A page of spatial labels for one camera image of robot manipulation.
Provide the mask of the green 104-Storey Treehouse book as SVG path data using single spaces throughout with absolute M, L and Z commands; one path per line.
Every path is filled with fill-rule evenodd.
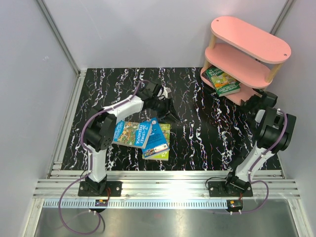
M 226 96 L 240 91 L 239 82 L 221 69 L 211 66 L 206 71 L 211 77 L 212 85 L 218 96 Z

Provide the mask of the blue 26-Storey Treehouse book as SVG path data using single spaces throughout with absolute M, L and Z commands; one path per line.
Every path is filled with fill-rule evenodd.
M 149 121 L 137 123 L 120 121 L 117 123 L 113 143 L 128 147 L 143 149 L 152 131 L 152 124 Z

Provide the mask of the pink three-tier shelf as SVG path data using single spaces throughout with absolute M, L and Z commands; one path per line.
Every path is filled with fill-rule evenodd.
M 266 89 L 291 56 L 287 42 L 237 17 L 217 17 L 210 30 L 201 71 L 215 66 L 239 81 L 240 91 L 226 96 L 237 105 Z

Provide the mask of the Tale of Two Cities book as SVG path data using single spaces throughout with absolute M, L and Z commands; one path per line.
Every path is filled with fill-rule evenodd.
M 207 71 L 204 71 L 202 73 L 202 76 L 207 79 L 210 83 L 212 83 L 211 77 L 207 74 Z

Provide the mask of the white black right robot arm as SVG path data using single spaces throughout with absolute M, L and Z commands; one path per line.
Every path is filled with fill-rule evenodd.
M 239 196 L 251 190 L 252 178 L 263 164 L 277 152 L 287 149 L 291 142 L 297 117 L 276 109 L 277 96 L 255 89 L 255 94 L 241 103 L 241 108 L 258 124 L 255 145 L 245 160 L 226 177 L 224 192 Z

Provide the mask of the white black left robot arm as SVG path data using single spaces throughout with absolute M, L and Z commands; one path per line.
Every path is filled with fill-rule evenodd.
M 82 129 L 80 143 L 88 153 L 84 183 L 95 196 L 101 196 L 106 191 L 104 165 L 107 149 L 114 141 L 116 125 L 126 117 L 146 109 L 155 111 L 159 119 L 167 122 L 180 120 L 173 105 L 171 89 L 148 80 L 139 82 L 134 93 L 127 98 L 91 111 Z

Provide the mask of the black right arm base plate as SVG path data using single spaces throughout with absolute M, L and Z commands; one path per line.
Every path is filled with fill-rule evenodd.
M 208 181 L 206 186 L 210 197 L 253 197 L 253 191 L 250 187 L 242 189 L 224 181 Z

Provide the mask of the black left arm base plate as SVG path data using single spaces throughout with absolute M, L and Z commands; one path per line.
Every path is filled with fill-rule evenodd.
M 79 185 L 79 197 L 120 197 L 122 191 L 122 182 L 120 181 L 105 181 L 97 184 L 92 184 L 83 181 Z

